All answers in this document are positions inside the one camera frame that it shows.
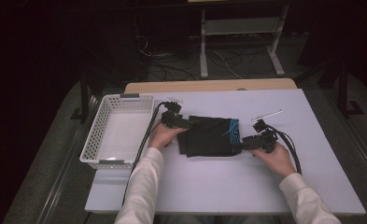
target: gray carpet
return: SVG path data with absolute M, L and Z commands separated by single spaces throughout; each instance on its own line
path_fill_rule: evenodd
M 279 59 L 285 69 L 286 77 L 297 77 L 309 68 L 298 66 L 297 60 L 305 43 L 305 35 L 283 36 L 278 48 Z M 244 78 L 276 77 L 264 46 L 270 41 L 267 36 L 253 36 L 250 44 L 239 48 L 218 46 L 210 43 L 222 57 L 233 57 L 231 50 L 245 51 L 242 61 L 232 58 L 231 69 Z M 149 81 L 181 80 L 197 78 L 199 64 L 198 51 L 186 57 L 169 56 L 157 59 L 157 63 L 178 69 L 165 69 L 160 66 L 149 68 Z M 218 56 L 209 52 L 214 62 L 208 60 L 209 79 L 236 79 Z M 364 115 L 343 118 L 336 109 L 336 88 L 322 90 L 318 87 L 321 72 L 299 84 L 304 90 L 318 121 L 326 134 L 339 162 L 345 170 L 355 191 L 367 212 L 367 162 L 361 148 L 367 149 L 367 90 L 354 77 L 348 80 L 348 99 L 357 101 Z M 39 149 L 21 188 L 11 205 L 5 223 L 83 223 L 87 217 L 84 206 L 90 191 L 95 171 L 78 160 L 82 140 L 88 132 L 88 124 L 70 119 L 73 111 L 80 107 L 79 85 L 72 87 L 66 95 L 61 108 Z M 89 216 L 87 223 L 113 223 L 115 215 Z M 340 217 L 343 223 L 367 223 L 364 216 Z M 281 217 L 284 224 L 294 223 L 291 216 Z

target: long sleeve shirt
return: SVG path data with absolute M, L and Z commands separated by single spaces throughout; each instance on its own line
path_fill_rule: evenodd
M 162 168 L 162 153 L 157 148 L 150 147 L 131 175 L 125 204 L 115 223 L 153 223 Z M 279 188 L 284 193 L 297 223 L 341 223 L 319 195 L 305 184 L 300 174 L 287 176 Z

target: human hand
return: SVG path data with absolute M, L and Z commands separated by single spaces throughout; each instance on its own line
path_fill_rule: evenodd
M 296 173 L 291 164 L 289 152 L 279 143 L 275 143 L 275 148 L 271 153 L 264 153 L 259 149 L 251 150 L 250 152 L 264 161 L 271 171 L 277 173 L 282 178 Z
M 188 129 L 176 128 L 171 129 L 159 122 L 154 128 L 150 137 L 149 147 L 155 147 L 160 151 L 172 142 L 172 139 L 178 134 L 186 132 Z

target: white table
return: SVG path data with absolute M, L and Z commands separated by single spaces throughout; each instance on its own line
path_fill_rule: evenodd
M 241 137 L 256 134 L 251 119 L 282 109 L 283 113 L 264 121 L 293 139 L 306 182 L 334 214 L 365 213 L 302 90 L 159 92 L 154 96 L 156 105 L 167 97 L 183 100 L 184 118 L 196 115 L 239 119 Z M 159 214 L 289 213 L 278 188 L 279 177 L 246 151 L 229 158 L 186 158 L 179 155 L 175 140 L 163 156 L 165 165 L 156 208 Z M 128 174 L 98 170 L 85 209 L 99 213 L 119 211 Z

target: black fabric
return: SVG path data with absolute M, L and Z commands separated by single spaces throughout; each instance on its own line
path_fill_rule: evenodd
M 193 127 L 177 136 L 180 154 L 187 157 L 226 157 L 237 153 L 233 144 L 239 143 L 238 119 L 189 116 Z

